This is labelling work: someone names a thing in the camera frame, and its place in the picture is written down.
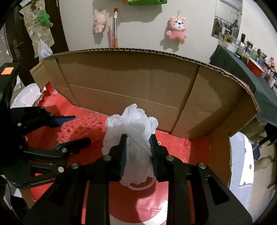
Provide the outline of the red foam net ball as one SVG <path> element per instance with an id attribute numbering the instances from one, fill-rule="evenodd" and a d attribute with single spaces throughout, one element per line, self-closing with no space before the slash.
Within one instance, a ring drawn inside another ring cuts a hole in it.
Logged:
<path id="1" fill-rule="evenodd" d="M 91 112 L 63 123 L 57 134 L 57 141 L 58 143 L 65 143 L 88 137 L 93 143 L 100 140 L 103 134 L 100 116 Z"/>

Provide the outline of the white mesh bath sponge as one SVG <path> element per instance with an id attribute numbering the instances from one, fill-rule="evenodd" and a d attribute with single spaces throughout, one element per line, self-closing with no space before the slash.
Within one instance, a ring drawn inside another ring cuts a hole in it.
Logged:
<path id="1" fill-rule="evenodd" d="M 148 117 L 136 104 L 126 107 L 122 115 L 114 114 L 106 119 L 102 154 L 107 155 L 111 147 L 118 145 L 121 135 L 128 136 L 126 165 L 120 183 L 131 190 L 148 189 L 156 181 L 149 138 L 158 125 L 155 117 Z"/>

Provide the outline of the cardboard box red interior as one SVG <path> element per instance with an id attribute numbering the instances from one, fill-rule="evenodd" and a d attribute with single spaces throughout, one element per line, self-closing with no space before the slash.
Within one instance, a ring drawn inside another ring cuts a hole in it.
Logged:
<path id="1" fill-rule="evenodd" d="M 169 184 L 167 224 L 252 224 L 229 190 L 230 137 L 260 108 L 249 86 L 210 64 L 139 50 L 97 49 L 43 59 L 31 70 L 80 110 L 106 116 L 103 138 L 34 204 L 35 224 L 109 224 L 134 217 L 130 183 Z"/>

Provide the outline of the white plastic bag on door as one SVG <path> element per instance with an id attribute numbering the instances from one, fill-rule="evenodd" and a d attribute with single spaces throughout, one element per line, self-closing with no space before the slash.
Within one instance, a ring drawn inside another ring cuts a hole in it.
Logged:
<path id="1" fill-rule="evenodd" d="M 38 43 L 37 53 L 38 53 L 39 61 L 42 61 L 44 58 L 53 55 L 51 48 L 41 39 L 39 40 L 39 43 Z"/>

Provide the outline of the dark wooden door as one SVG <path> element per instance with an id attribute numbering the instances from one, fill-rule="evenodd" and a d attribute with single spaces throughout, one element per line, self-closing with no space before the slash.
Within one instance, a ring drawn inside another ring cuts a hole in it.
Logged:
<path id="1" fill-rule="evenodd" d="M 38 16 L 42 10 L 49 14 L 52 27 L 39 23 Z M 69 50 L 59 1 L 17 1 L 3 28 L 9 55 L 15 62 L 37 62 L 40 39 L 53 53 Z"/>

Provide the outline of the green frog plush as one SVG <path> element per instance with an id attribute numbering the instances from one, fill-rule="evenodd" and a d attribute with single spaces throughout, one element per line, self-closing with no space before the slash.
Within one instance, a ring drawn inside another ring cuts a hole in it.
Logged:
<path id="1" fill-rule="evenodd" d="M 50 16 L 45 10 L 42 10 L 40 12 L 40 14 L 38 16 L 38 21 L 42 26 L 48 26 L 48 27 L 53 26 L 53 23 L 50 22 Z"/>

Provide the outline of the dark green clothed side table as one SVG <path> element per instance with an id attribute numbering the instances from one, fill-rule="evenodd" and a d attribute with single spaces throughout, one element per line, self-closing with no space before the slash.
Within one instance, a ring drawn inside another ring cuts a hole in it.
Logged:
<path id="1" fill-rule="evenodd" d="M 261 109 L 257 118 L 276 126 L 276 95 L 265 79 L 256 76 L 234 53 L 220 45 L 211 55 L 210 64 L 229 72 L 246 83 Z"/>

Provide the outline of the green tote bag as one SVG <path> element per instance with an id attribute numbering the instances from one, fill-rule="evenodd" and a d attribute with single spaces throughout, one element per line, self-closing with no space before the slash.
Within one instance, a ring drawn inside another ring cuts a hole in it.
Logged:
<path id="1" fill-rule="evenodd" d="M 130 6 L 149 6 L 167 4 L 167 0 L 123 0 L 124 4 Z"/>

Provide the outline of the red basin on side table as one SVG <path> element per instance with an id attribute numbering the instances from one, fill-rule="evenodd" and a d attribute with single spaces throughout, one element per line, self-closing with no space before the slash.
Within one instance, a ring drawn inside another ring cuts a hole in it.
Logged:
<path id="1" fill-rule="evenodd" d="M 247 67 L 258 77 L 262 76 L 262 73 L 264 72 L 262 67 L 251 58 L 247 61 Z"/>

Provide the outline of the orange capped brush on wall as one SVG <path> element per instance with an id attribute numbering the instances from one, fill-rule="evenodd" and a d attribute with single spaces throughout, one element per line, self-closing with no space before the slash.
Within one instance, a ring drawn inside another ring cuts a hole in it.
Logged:
<path id="1" fill-rule="evenodd" d="M 118 38 L 117 38 L 117 19 L 118 19 L 118 9 L 114 8 L 114 27 L 113 27 L 113 40 L 114 40 L 114 44 L 113 47 L 114 48 L 118 48 Z"/>

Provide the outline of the pink pig plush on wall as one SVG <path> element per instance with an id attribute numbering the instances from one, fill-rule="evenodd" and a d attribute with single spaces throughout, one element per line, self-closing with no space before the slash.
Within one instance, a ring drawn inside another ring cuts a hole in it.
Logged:
<path id="1" fill-rule="evenodd" d="M 107 14 L 106 10 L 97 12 L 95 14 L 94 22 L 93 22 L 93 33 L 94 34 L 102 33 L 105 30 L 105 27 L 107 24 L 106 14 Z"/>

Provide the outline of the pink bear plush keychain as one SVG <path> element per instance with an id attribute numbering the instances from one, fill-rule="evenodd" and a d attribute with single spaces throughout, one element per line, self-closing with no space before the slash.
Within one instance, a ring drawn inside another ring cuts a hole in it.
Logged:
<path id="1" fill-rule="evenodd" d="M 185 43 L 187 38 L 185 17 L 171 17 L 168 21 L 166 36 L 169 40 L 178 41 L 180 44 Z"/>

